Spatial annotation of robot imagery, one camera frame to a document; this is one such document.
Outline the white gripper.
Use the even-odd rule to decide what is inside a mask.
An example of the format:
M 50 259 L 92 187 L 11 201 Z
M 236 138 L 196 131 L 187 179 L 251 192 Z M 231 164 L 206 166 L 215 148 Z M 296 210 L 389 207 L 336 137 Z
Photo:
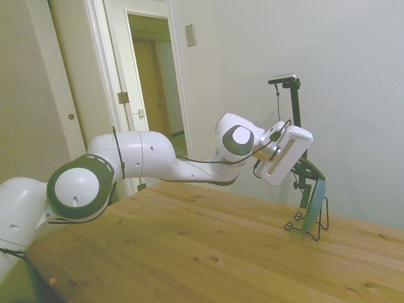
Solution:
M 313 136 L 309 131 L 297 126 L 286 128 L 279 142 L 272 142 L 263 149 L 267 151 L 256 169 L 256 175 L 273 186 L 279 185 L 292 168 L 299 176 L 299 182 L 305 182 L 306 179 L 326 180 L 313 163 L 300 158 L 312 141 Z

